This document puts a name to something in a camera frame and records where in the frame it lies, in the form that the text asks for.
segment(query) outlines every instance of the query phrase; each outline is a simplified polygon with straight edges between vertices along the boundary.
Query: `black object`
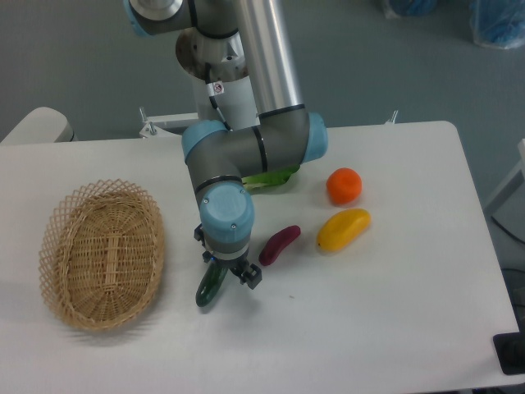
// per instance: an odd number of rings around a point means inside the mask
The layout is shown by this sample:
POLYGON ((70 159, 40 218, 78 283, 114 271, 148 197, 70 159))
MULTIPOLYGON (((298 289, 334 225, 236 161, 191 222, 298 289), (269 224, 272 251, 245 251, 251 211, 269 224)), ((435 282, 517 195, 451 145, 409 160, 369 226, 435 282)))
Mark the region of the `black object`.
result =
POLYGON ((248 260, 244 264, 239 264, 237 267, 230 268, 230 271, 240 279, 241 284, 247 284, 250 289, 254 289, 263 279, 261 268, 255 264, 249 264, 248 260))
POLYGON ((525 335, 521 332, 511 332, 494 335, 493 339, 503 373, 525 373, 525 335))

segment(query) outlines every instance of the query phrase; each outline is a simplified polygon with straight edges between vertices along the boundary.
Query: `robotic arm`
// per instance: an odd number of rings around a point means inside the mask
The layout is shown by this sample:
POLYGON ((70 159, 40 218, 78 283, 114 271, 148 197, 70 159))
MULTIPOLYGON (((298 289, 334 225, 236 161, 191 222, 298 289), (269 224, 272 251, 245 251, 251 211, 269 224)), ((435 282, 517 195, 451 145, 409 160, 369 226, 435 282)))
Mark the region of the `robotic arm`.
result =
POLYGON ((249 264, 254 208, 242 178, 324 155, 326 127, 305 110, 279 0, 124 0, 135 31, 153 35, 186 29, 177 58, 208 87, 208 115, 182 137, 202 225, 195 237, 205 259, 229 268, 255 288, 260 269, 249 264), (237 129, 237 107, 217 105, 222 83, 251 80, 258 120, 237 129))

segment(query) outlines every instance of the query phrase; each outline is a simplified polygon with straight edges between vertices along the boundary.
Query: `cable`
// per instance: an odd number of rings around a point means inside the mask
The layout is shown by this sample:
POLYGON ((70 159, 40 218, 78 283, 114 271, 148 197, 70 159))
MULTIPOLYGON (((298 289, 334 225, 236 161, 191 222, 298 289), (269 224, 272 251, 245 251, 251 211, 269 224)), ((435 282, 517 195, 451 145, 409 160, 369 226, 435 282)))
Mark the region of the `cable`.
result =
MULTIPOLYGON (((210 76, 210 72, 212 70, 212 65, 210 63, 205 63, 204 67, 205 67, 205 69, 204 69, 204 83, 206 85, 209 85, 209 84, 212 83, 212 78, 210 76)), ((212 104, 213 109, 215 109, 218 112, 219 117, 221 117, 222 123, 224 123, 224 127, 226 129, 228 129, 229 131, 233 130, 230 127, 230 125, 228 124, 228 122, 226 121, 226 119, 224 118, 224 115, 222 114, 222 111, 219 108, 219 105, 217 104, 215 96, 212 95, 212 93, 210 93, 209 98, 210 98, 210 103, 212 104)))
POLYGON ((497 227, 499 227, 502 232, 507 234, 510 238, 512 238, 514 241, 518 242, 519 244, 525 245, 525 241, 524 240, 522 240, 521 238, 515 236, 512 232, 507 230, 500 222, 498 222, 498 220, 494 216, 491 216, 491 219, 492 219, 492 222, 494 222, 494 224, 497 227))

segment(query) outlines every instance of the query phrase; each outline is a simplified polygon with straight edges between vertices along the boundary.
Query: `gray floor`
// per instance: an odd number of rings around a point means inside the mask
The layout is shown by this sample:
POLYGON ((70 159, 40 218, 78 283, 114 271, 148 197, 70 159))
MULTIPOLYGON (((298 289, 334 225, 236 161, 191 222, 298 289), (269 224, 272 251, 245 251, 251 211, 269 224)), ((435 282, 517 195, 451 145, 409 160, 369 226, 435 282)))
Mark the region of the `gray floor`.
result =
MULTIPOLYGON (((525 138, 525 48, 472 44, 468 0, 387 21, 373 0, 284 0, 305 102, 328 126, 447 120, 459 130, 480 199, 525 138)), ((176 34, 134 36, 120 1, 0 3, 0 140, 36 107, 64 113, 81 140, 136 137, 149 115, 193 112, 176 34)), ((525 238, 521 190, 499 213, 525 238)), ((503 266, 525 249, 490 225, 503 266)))

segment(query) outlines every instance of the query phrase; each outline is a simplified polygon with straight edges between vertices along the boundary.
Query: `silver metal arm tube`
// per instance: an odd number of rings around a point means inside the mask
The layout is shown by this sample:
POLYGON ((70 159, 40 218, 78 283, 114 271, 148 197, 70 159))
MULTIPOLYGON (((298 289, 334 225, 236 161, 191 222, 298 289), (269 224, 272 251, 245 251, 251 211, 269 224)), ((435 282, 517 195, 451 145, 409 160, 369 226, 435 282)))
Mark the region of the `silver metal arm tube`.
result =
POLYGON ((233 0, 259 116, 303 104, 281 0, 233 0))

